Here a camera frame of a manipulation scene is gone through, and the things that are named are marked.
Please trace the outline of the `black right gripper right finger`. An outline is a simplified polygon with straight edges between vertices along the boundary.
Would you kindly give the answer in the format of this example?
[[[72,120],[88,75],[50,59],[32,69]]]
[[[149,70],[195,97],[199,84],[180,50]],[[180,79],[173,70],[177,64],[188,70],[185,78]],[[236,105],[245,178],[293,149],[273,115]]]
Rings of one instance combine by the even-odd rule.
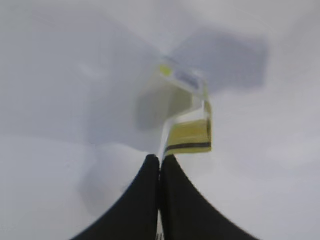
[[[174,155],[160,171],[160,212],[166,240],[254,240],[195,188]]]

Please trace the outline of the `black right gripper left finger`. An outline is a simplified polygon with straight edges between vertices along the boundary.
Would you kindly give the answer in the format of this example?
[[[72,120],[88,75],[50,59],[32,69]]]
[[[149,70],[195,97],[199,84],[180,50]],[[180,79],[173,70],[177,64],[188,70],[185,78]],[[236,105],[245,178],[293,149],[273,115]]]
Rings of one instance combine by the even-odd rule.
[[[160,161],[146,156],[121,198],[75,240],[154,240],[158,224]]]

